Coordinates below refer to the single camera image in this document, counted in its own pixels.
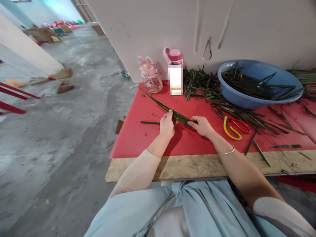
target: silver bracelet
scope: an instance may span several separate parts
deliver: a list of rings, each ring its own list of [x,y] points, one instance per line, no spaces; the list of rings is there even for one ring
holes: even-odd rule
[[[228,154],[233,153],[234,150],[235,150],[235,147],[234,147],[234,145],[232,145],[232,146],[233,146],[233,149],[232,149],[231,151],[229,151],[229,152],[227,152],[227,153],[217,153],[217,154],[219,154],[219,155],[228,155]]]

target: person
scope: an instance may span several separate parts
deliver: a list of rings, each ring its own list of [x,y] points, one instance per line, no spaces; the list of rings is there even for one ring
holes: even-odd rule
[[[159,135],[123,173],[85,237],[316,236],[303,216],[205,117],[193,116],[188,125],[214,144],[250,212],[242,207],[227,179],[178,181],[148,189],[176,124],[172,110],[162,117]]]

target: red scissors handle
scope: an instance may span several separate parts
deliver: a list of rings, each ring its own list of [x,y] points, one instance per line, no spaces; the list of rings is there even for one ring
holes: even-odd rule
[[[236,127],[239,128],[239,130],[242,131],[243,133],[250,133],[250,132],[251,132],[249,126],[248,126],[246,123],[244,123],[244,122],[242,122],[242,121],[240,121],[240,120],[235,120],[235,119],[232,119],[231,121],[232,121],[232,122],[236,125]],[[243,125],[246,127],[247,130],[241,128],[241,127],[237,124],[237,122],[243,124]]]

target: red table surface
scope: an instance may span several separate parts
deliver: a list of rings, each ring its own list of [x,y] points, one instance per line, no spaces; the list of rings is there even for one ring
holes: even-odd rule
[[[137,89],[132,105],[112,149],[110,158],[137,157],[159,134],[159,126],[154,124],[142,124],[140,121],[159,122],[160,118],[165,114],[165,111],[149,96],[146,95],[144,97],[142,95],[144,95],[144,93],[140,89]],[[188,118],[191,118],[194,115],[206,117],[212,127],[220,135],[234,145],[240,152],[245,152],[254,130],[251,128],[250,134],[244,134],[239,131],[232,122],[228,122],[228,125],[235,128],[242,135],[242,139],[240,141],[232,140],[224,132],[223,119],[212,111],[211,106],[207,104],[204,99],[195,100],[194,98],[191,98],[189,102],[186,102],[184,95],[171,96],[170,86],[167,82],[164,83],[162,91],[154,94],[153,97]],[[273,106],[273,108],[281,111],[281,106]],[[275,146],[273,140],[278,145],[299,144],[302,146],[302,148],[295,150],[316,149],[316,144],[313,142],[313,140],[316,141],[316,127],[313,126],[313,122],[316,121],[316,118],[308,115],[302,108],[302,105],[296,103],[284,106],[284,110],[284,115],[292,127],[301,132],[307,133],[308,136],[290,130],[289,134],[284,134],[285,137],[281,135],[256,134],[255,140],[261,150],[279,151],[278,148],[269,149],[269,147]],[[264,114],[265,121],[269,121],[269,119],[271,119],[282,123],[282,120],[280,120],[268,108],[262,108],[256,112]],[[227,130],[231,135],[237,137],[237,135],[229,128],[227,128]],[[249,152],[256,152],[253,145],[250,147]],[[216,154],[213,144],[207,138],[201,137],[194,129],[179,122],[175,128],[175,135],[171,139],[164,156],[203,154]]]

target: broom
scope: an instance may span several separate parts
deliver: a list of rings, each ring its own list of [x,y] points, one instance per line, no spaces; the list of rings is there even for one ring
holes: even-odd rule
[[[56,80],[60,83],[60,86],[57,89],[57,94],[65,93],[65,92],[75,88],[75,86],[66,84],[57,78],[52,78],[51,80]]]
[[[41,80],[41,81],[30,83],[30,85],[35,86],[35,85],[39,85],[39,84],[44,84],[44,83],[52,81],[54,79],[64,79],[64,78],[69,78],[71,76],[72,76],[72,69],[70,67],[65,67],[60,72],[50,76],[49,78],[46,78],[46,79]]]

